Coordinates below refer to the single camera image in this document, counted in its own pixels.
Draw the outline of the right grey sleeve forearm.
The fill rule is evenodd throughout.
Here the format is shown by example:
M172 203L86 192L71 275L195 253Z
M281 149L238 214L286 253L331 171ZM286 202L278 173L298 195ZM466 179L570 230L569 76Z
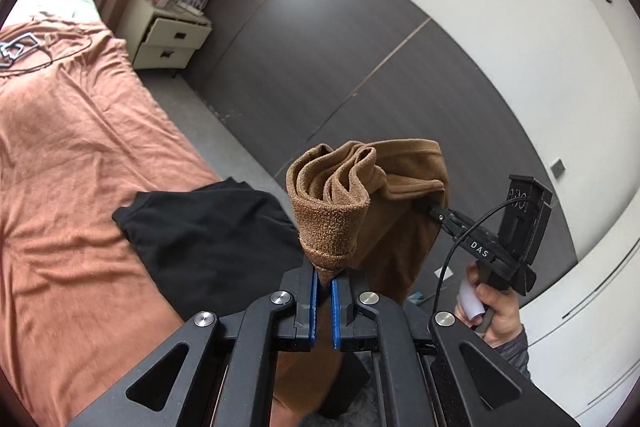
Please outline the right grey sleeve forearm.
M516 337L498 347L495 347L495 350L512 367L514 367L518 373L522 374L525 378L530 379L530 372L528 369L528 338L525 327L522 327L521 332Z

